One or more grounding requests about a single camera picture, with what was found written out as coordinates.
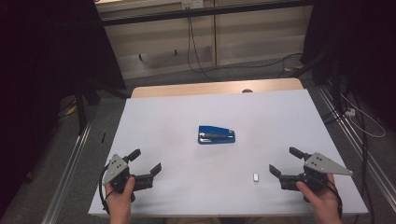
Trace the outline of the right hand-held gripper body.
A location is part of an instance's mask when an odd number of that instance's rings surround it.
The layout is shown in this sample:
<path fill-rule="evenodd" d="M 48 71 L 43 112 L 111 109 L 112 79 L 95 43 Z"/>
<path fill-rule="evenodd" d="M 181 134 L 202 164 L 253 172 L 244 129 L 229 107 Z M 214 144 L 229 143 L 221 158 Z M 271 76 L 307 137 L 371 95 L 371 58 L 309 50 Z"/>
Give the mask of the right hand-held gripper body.
<path fill-rule="evenodd" d="M 298 175 L 282 175 L 278 179 L 280 187 L 286 190 L 297 190 L 296 183 L 305 183 L 312 191 L 321 191 L 328 182 L 328 174 L 353 175 L 353 172 L 339 163 L 315 152 L 310 154 L 308 160 L 304 160 L 304 171 Z"/>

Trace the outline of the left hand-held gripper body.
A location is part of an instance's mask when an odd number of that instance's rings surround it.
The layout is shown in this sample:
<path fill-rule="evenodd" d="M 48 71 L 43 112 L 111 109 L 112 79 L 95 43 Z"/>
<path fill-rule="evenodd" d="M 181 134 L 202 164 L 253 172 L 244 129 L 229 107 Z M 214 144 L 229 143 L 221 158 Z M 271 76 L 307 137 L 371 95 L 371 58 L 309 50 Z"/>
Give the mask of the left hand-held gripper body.
<path fill-rule="evenodd" d="M 134 178 L 134 191 L 142 189 L 151 189 L 153 186 L 153 176 L 149 173 L 146 175 L 133 175 L 129 170 L 129 162 L 126 162 L 118 154 L 114 154 L 109 161 L 105 170 L 105 176 L 102 184 L 110 184 L 114 192 L 123 193 L 127 180 Z"/>

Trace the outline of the blue stapler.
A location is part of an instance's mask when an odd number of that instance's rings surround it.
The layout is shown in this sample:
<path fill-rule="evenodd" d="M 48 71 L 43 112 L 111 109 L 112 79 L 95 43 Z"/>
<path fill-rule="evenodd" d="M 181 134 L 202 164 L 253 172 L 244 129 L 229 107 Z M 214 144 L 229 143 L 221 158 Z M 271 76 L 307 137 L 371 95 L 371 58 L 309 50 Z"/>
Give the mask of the blue stapler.
<path fill-rule="evenodd" d="M 235 132 L 216 126 L 201 125 L 198 128 L 198 143 L 201 145 L 229 144 L 235 142 Z"/>

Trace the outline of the person's left hand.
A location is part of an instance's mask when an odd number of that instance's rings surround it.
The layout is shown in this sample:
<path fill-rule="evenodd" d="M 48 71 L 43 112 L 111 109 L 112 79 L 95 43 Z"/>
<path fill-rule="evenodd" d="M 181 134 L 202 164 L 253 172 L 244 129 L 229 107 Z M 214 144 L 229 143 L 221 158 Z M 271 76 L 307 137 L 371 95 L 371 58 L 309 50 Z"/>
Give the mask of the person's left hand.
<path fill-rule="evenodd" d="M 130 177 L 122 194 L 114 193 L 110 184 L 105 186 L 106 194 L 108 195 L 106 201 L 109 208 L 110 217 L 127 218 L 132 217 L 131 213 L 131 195 L 134 190 L 134 178 Z"/>

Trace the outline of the person's right hand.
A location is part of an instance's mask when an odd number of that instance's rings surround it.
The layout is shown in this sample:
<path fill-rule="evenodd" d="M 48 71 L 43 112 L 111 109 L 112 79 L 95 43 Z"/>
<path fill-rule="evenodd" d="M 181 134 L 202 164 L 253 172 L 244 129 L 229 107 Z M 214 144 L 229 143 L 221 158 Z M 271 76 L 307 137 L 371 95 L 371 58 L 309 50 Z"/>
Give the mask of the person's right hand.
<path fill-rule="evenodd" d="M 296 186 L 305 198 L 311 202 L 314 218 L 340 218 L 338 213 L 338 200 L 331 190 L 324 189 L 321 192 L 314 193 L 303 182 L 297 182 Z"/>

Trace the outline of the black stand leg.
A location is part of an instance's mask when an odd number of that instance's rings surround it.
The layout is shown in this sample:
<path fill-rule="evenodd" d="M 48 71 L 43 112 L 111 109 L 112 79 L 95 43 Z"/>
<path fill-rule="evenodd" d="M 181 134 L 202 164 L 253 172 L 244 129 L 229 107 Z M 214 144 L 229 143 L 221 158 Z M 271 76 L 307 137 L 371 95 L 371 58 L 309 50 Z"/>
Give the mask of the black stand leg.
<path fill-rule="evenodd" d="M 111 88 L 93 78 L 83 78 L 78 80 L 75 83 L 75 98 L 78 111 L 79 135 L 82 135 L 85 128 L 88 126 L 84 103 L 87 102 L 89 105 L 99 105 L 101 102 L 101 99 L 96 92 L 97 90 L 105 91 L 121 99 L 128 99 L 131 97 L 130 94 Z"/>

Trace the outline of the wooden table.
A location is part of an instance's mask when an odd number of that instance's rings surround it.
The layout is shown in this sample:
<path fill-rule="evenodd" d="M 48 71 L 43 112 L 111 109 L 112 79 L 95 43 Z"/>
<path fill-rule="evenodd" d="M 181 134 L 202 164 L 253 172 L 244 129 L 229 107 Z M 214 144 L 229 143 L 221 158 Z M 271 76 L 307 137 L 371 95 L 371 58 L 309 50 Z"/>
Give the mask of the wooden table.
<path fill-rule="evenodd" d="M 187 96 L 203 94 L 242 93 L 244 89 L 253 92 L 302 90 L 304 87 L 298 78 L 272 78 L 257 80 L 224 81 L 138 87 L 132 92 L 132 98 Z"/>

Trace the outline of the black curtain with stand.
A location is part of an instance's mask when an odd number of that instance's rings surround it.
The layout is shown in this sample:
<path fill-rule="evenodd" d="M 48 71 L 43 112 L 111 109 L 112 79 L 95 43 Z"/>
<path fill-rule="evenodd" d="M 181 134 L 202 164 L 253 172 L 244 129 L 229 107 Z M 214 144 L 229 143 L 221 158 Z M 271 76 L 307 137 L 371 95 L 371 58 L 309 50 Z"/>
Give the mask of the black curtain with stand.
<path fill-rule="evenodd" d="M 396 0 L 315 0 L 301 62 L 323 51 L 329 59 L 314 80 L 324 82 L 339 62 L 351 87 L 396 132 Z"/>

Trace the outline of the large black curtain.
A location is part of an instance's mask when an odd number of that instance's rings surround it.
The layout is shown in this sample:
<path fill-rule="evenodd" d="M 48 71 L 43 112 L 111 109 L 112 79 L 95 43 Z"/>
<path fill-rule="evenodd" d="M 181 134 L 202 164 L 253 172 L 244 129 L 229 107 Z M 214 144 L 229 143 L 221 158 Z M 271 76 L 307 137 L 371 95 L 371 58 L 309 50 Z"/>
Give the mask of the large black curtain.
<path fill-rule="evenodd" d="M 0 218 L 41 157 L 60 102 L 125 84 L 95 0 L 0 0 Z"/>

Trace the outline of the black horizontal bar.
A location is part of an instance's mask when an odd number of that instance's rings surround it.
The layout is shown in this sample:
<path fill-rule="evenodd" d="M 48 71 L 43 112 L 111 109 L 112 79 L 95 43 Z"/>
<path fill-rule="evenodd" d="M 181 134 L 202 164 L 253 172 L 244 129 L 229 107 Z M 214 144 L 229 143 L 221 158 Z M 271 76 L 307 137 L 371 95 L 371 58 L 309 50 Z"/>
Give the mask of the black horizontal bar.
<path fill-rule="evenodd" d="M 143 15 L 117 16 L 102 19 L 104 26 L 141 23 L 149 21 L 167 21 L 184 18 L 194 18 L 212 15 L 223 15 L 260 10 L 272 10 L 290 7 L 313 6 L 317 0 L 275 0 L 255 4 L 232 5 L 225 7 L 207 7 L 198 9 L 184 9 L 170 12 L 151 13 Z"/>

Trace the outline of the metal floor rail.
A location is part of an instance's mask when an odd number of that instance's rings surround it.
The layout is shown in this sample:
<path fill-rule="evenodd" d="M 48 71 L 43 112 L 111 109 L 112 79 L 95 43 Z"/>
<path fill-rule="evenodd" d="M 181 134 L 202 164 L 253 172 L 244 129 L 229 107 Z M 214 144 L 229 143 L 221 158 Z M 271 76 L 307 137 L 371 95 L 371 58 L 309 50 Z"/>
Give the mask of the metal floor rail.
<path fill-rule="evenodd" d="M 78 136 L 77 142 L 74 145 L 70 158 L 64 168 L 61 180 L 50 200 L 47 211 L 41 221 L 41 224 L 56 224 L 57 219 L 61 213 L 64 200 L 67 192 L 70 189 L 74 173 L 77 169 L 80 154 L 85 147 L 86 141 L 89 137 L 92 124 L 89 122 Z"/>
<path fill-rule="evenodd" d="M 361 182 L 368 184 L 370 176 L 396 212 L 396 132 L 389 129 L 357 95 L 340 94 L 346 108 L 353 108 L 356 112 L 356 116 L 351 118 L 335 109 L 328 87 L 316 87 L 316 90 L 330 110 L 332 120 L 327 123 L 340 127 L 354 149 L 354 156 L 361 159 Z"/>

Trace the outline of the white wall socket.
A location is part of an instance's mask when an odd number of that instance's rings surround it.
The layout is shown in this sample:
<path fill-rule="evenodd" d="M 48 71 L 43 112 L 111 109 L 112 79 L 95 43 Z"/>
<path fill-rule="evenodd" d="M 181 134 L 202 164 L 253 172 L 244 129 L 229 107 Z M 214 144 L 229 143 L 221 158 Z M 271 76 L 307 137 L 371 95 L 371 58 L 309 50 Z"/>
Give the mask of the white wall socket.
<path fill-rule="evenodd" d="M 183 0 L 181 2 L 183 9 L 198 9 L 204 7 L 204 0 Z"/>

